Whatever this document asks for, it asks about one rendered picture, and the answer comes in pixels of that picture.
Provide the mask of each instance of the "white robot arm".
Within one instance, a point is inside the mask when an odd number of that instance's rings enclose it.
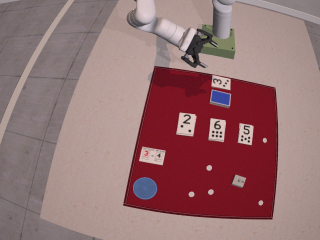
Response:
[[[196,67],[200,65],[203,68],[207,66],[199,61],[198,53],[200,53],[203,44],[211,43],[212,45],[218,47],[218,44],[212,41],[212,35],[201,30],[190,27],[187,30],[180,25],[173,23],[172,21],[163,18],[156,17],[156,4],[154,0],[135,0],[136,1],[136,9],[130,11],[126,17],[127,22],[134,28],[153,33],[165,40],[169,43],[175,45],[182,52],[186,52],[184,56],[181,58],[187,62],[190,66]],[[219,4],[219,13],[221,10],[224,11],[226,8],[230,7],[232,11],[232,7],[230,6],[236,0],[212,0],[213,5],[215,2],[219,1],[216,4]],[[206,39],[201,39],[202,34],[207,35]],[[194,62],[192,63],[189,60],[189,55],[192,55]]]

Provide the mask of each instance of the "red cloth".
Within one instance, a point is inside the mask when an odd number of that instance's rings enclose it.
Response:
[[[276,89],[233,78],[231,91],[213,88],[211,83],[211,74],[154,68],[123,205],[195,217],[273,218]],[[231,93],[230,108],[210,104],[212,89]],[[176,134],[179,113],[197,116],[194,136]],[[208,140],[210,118],[226,120],[224,142]],[[252,145],[238,143],[240,123],[253,125]],[[139,161],[142,147],[165,150],[163,165]],[[235,175],[246,178],[243,188],[232,185]],[[133,191],[135,181],[143,177],[157,185],[157,193],[148,200]]]

